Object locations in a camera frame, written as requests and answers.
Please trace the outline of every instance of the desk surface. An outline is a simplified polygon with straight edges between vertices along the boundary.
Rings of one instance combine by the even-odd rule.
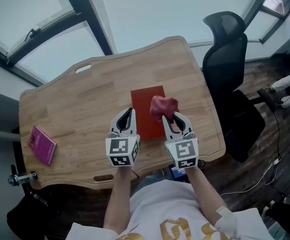
[[[89,69],[76,73],[88,65]],[[131,90],[160,85],[167,97],[178,100],[180,112],[191,120],[199,141],[199,158],[208,162],[223,156],[224,137],[203,74],[186,41],[173,36],[131,52],[84,60],[53,81],[22,93],[21,146],[26,170],[38,174],[33,187],[112,187],[112,180],[99,181],[98,177],[115,173],[105,150],[109,124],[132,106]],[[41,163],[27,146],[33,126],[57,143],[50,166]],[[134,166],[140,176],[172,163],[164,141],[164,137],[142,141]]]

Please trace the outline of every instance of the red folder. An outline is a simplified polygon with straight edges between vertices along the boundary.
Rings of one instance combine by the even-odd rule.
[[[130,93],[136,111],[137,134],[141,141],[164,137],[163,123],[155,121],[149,113],[153,96],[165,97],[163,86],[132,90]]]

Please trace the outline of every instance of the dark floor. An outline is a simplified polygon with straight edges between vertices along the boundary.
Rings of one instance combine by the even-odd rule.
[[[249,98],[256,98],[259,88],[269,89],[274,81],[290,75],[290,66],[281,57],[246,63],[244,83],[240,90]],[[255,185],[268,166],[278,157],[278,128],[274,115],[264,104],[256,105],[266,121],[266,128],[249,152],[245,163],[234,161],[228,154],[209,162],[205,174],[219,193],[244,191]],[[276,115],[281,129],[280,153],[282,160],[278,166],[277,180],[273,184],[279,191],[290,196],[290,108],[278,109]],[[53,218],[46,235],[65,238],[73,222],[85,226],[102,227],[103,217],[111,190],[95,191],[70,185],[53,185],[46,187],[58,196],[62,207],[60,216]],[[257,207],[262,211],[265,205],[274,199],[279,201],[281,195],[271,186],[261,182],[247,193],[225,195],[224,200],[232,211]],[[266,219],[267,226],[273,223]]]

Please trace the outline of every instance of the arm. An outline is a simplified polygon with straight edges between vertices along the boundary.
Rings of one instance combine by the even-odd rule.
[[[186,169],[186,173],[194,189],[203,215],[214,226],[221,218],[221,216],[216,213],[216,210],[221,206],[227,208],[225,201],[220,197],[198,167],[190,167]]]
[[[130,219],[130,180],[131,167],[119,167],[114,177],[114,187],[107,206],[104,229],[121,234]]]

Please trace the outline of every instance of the white cable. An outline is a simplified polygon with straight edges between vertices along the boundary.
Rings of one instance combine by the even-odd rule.
[[[277,165],[277,169],[276,169],[276,172],[275,172],[275,176],[274,176],[274,178],[271,180],[271,182],[269,182],[269,183],[265,183],[265,178],[263,177],[263,182],[264,182],[265,185],[270,185],[272,182],[274,182],[274,180],[276,179],[277,171],[278,171],[278,165]]]
[[[250,189],[248,189],[248,190],[246,190],[246,191],[238,191],[238,192],[223,193],[223,194],[221,194],[220,196],[223,196],[223,195],[229,195],[229,194],[245,193],[245,192],[248,192],[248,191],[252,190],[253,188],[255,188],[255,187],[256,187],[256,186],[261,182],[261,180],[264,179],[264,176],[266,175],[267,171],[269,171],[269,169],[270,169],[273,165],[274,165],[274,163],[271,163],[271,165],[270,165],[269,168],[264,172],[264,175],[260,178],[260,180],[258,181],[258,183],[257,183],[256,185],[254,185],[253,187],[251,187]]]

